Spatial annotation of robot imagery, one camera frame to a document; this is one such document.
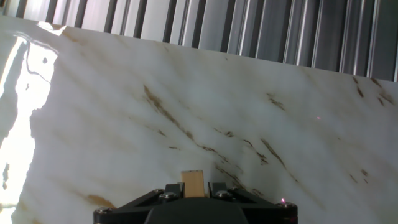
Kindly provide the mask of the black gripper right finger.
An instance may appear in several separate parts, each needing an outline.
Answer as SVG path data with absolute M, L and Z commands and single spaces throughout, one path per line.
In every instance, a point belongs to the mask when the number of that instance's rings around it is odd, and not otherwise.
M 224 182 L 209 182 L 210 198 L 237 205 L 249 215 L 298 215 L 298 207 L 290 202 L 272 203 L 242 188 L 227 187 Z

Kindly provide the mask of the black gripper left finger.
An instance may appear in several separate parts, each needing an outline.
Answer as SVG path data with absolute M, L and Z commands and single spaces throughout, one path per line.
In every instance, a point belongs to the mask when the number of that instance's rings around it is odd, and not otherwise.
M 165 189 L 155 189 L 119 207 L 100 207 L 93 212 L 93 218 L 147 218 L 158 205 L 183 198 L 184 183 L 167 184 Z

